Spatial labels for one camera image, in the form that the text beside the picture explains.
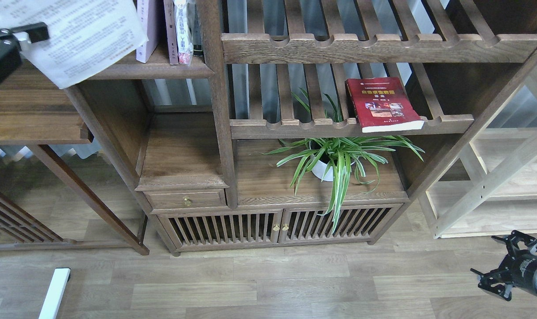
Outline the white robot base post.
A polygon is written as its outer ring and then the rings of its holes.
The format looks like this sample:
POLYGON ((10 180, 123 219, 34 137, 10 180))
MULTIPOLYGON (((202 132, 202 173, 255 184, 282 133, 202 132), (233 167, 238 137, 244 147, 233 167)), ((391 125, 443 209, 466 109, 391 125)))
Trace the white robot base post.
POLYGON ((55 319, 57 317, 66 285, 70 280, 70 273, 69 267, 54 269, 38 319, 55 319))

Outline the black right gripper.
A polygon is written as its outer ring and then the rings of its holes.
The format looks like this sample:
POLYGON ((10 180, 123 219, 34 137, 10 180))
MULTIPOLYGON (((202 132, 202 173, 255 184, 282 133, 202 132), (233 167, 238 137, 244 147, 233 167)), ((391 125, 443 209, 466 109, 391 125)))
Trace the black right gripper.
POLYGON ((513 287, 537 296, 537 256, 533 255, 537 252, 537 239, 518 230, 513 230, 507 236, 493 235, 491 238, 506 246, 511 256, 510 265, 499 267, 485 274, 471 268, 470 271, 478 276, 478 287, 505 301, 511 301, 513 287), (521 251, 518 246, 519 242, 523 242, 527 250, 521 251))

